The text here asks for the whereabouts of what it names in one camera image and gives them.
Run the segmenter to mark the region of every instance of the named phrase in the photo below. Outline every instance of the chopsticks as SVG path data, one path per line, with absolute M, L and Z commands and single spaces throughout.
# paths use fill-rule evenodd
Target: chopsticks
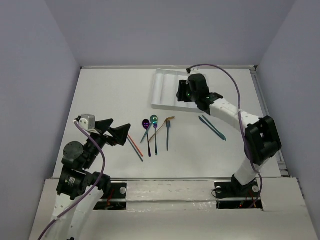
M 216 127 L 204 115 L 202 115 L 202 117 L 204 119 L 202 119 L 201 116 L 199 116 L 199 119 L 201 122 L 203 122 L 205 125 L 207 125 L 208 128 L 210 128 L 223 141 L 227 141 L 225 135 L 223 135 L 218 129 L 216 129 Z
M 144 156 L 142 154 L 142 152 L 140 151 L 140 149 L 137 147 L 137 145 L 135 144 L 134 140 L 130 137 L 130 135 L 128 134 L 127 137 L 129 143 L 131 144 L 133 150 L 135 151 L 135 153 L 138 155 L 138 157 L 140 158 L 141 162 L 143 162 L 144 160 L 142 159 L 142 157 Z

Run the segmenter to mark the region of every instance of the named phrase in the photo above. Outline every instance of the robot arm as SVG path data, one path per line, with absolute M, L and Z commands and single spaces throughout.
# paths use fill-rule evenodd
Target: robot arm
M 256 178 L 256 171 L 259 171 L 282 147 L 274 120 L 270 116 L 261 118 L 239 110 L 220 94 L 209 92 L 207 81 L 202 74 L 192 74 L 188 80 L 180 80 L 177 98 L 179 102 L 195 102 L 200 110 L 226 122 L 238 131 L 241 131 L 241 111 L 241 122 L 249 152 L 245 151 L 246 158 L 232 176 L 231 188 L 239 193 L 247 191 Z
M 63 149 L 63 168 L 56 189 L 55 207 L 51 222 L 39 240 L 43 236 L 47 240 L 78 240 L 99 199 L 110 194 L 109 176 L 101 175 L 100 172 L 92 174 L 85 170 L 91 167 L 105 144 L 123 146 L 126 143 L 131 125 L 111 128 L 113 121 L 96 121 L 95 116 L 90 114 L 83 114 L 75 119 L 79 129 L 91 134 L 87 135 L 89 139 L 84 145 L 72 141 Z

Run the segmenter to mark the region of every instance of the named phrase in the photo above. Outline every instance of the black bracket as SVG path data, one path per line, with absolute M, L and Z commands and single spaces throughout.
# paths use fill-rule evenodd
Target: black bracket
M 245 129 L 251 160 L 261 166 L 265 160 L 272 158 L 282 147 L 275 121 L 270 116 L 260 118 L 255 124 Z
M 111 182 L 109 194 L 104 194 L 94 210 L 126 210 L 127 183 Z
M 233 175 L 231 181 L 214 182 L 212 195 L 216 199 L 250 198 L 251 195 L 256 198 L 258 192 L 259 187 L 256 180 L 242 186 Z
M 85 193 L 91 181 L 92 174 L 85 171 L 74 171 L 64 166 L 56 191 L 58 195 L 65 194 L 74 200 Z
M 202 74 L 192 74 L 188 80 L 180 80 L 176 94 L 178 102 L 195 102 L 197 107 L 210 115 L 210 105 L 218 99 L 223 99 L 218 93 L 210 93 L 207 80 Z

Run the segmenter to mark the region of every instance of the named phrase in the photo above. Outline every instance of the gray wall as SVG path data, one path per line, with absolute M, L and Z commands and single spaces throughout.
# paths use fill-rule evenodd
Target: gray wall
M 0 239 L 27 240 L 79 66 L 43 0 L 1 0 L 0 36 Z
M 320 237 L 320 1 L 298 0 L 258 67 L 262 90 Z
M 294 0 L 46 0 L 75 59 L 258 65 Z

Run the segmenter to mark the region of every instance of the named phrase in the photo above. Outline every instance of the white tray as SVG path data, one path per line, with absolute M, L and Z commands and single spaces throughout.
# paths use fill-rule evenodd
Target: white tray
M 201 113 L 194 102 L 178 101 L 177 92 L 179 80 L 187 80 L 186 72 L 157 69 L 154 74 L 151 92 L 151 107 L 153 109 L 174 110 Z

